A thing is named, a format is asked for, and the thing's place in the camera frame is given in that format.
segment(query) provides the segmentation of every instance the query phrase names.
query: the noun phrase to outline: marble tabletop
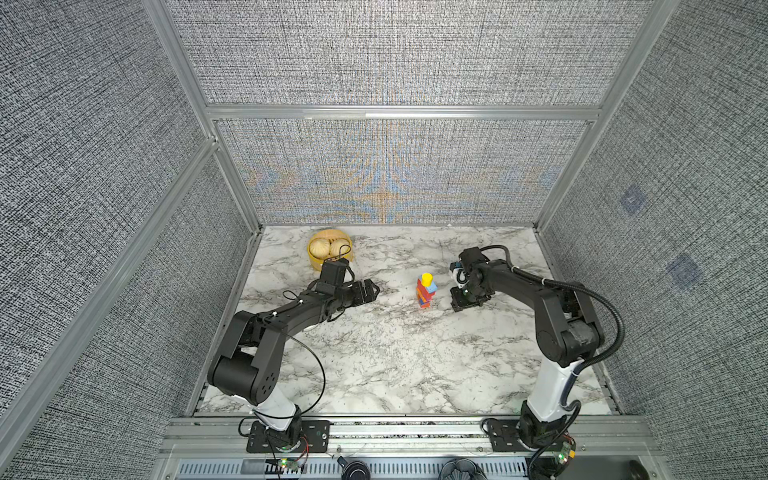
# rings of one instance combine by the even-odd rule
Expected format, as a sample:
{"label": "marble tabletop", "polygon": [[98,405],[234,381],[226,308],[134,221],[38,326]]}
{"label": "marble tabletop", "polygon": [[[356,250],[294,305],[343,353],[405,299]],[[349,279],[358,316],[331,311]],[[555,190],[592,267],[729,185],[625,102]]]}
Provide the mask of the marble tabletop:
{"label": "marble tabletop", "polygon": [[[306,255],[317,227],[268,227],[243,291],[239,310],[262,312],[286,302],[319,274]],[[535,384],[542,358],[535,342],[533,311],[498,293],[482,308],[455,313],[448,265],[466,247],[503,243],[512,261],[551,276],[530,228],[522,227],[344,227],[352,237],[358,280],[370,278],[379,298],[347,310],[296,338],[323,362],[327,386],[315,412],[327,413],[519,413]],[[502,258],[500,250],[487,251]],[[434,275],[439,289],[420,309],[415,285]],[[286,343],[280,388],[302,408],[320,394],[317,361],[295,342]],[[609,414],[592,369],[586,369],[570,399],[581,413]],[[208,387],[201,412],[249,412],[215,387]]]}

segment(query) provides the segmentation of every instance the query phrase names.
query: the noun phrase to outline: gray textured wall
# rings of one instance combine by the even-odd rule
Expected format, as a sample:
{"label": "gray textured wall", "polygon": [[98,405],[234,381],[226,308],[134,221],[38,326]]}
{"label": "gray textured wall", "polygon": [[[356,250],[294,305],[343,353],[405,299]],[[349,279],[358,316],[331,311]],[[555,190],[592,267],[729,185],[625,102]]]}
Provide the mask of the gray textured wall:
{"label": "gray textured wall", "polygon": [[3,480],[146,478],[192,396],[249,235],[212,159]]}
{"label": "gray textured wall", "polygon": [[222,120],[265,222],[533,224],[581,121]]}
{"label": "gray textured wall", "polygon": [[140,0],[0,11],[1,415],[202,132]]}
{"label": "gray textured wall", "polygon": [[168,0],[212,103],[598,104],[652,0]]}
{"label": "gray textured wall", "polygon": [[684,0],[544,232],[625,313],[607,369],[678,480],[768,469],[767,25]]}

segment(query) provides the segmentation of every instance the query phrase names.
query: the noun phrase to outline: stack of blocks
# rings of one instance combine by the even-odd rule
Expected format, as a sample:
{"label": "stack of blocks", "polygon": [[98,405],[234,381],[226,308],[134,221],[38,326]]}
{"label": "stack of blocks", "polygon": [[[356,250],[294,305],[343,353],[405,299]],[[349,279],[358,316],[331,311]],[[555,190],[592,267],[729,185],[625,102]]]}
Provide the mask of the stack of blocks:
{"label": "stack of blocks", "polygon": [[432,274],[424,273],[419,280],[416,281],[416,295],[419,298],[419,306],[422,308],[429,307],[432,302],[432,298],[437,292],[437,285],[432,282]]}

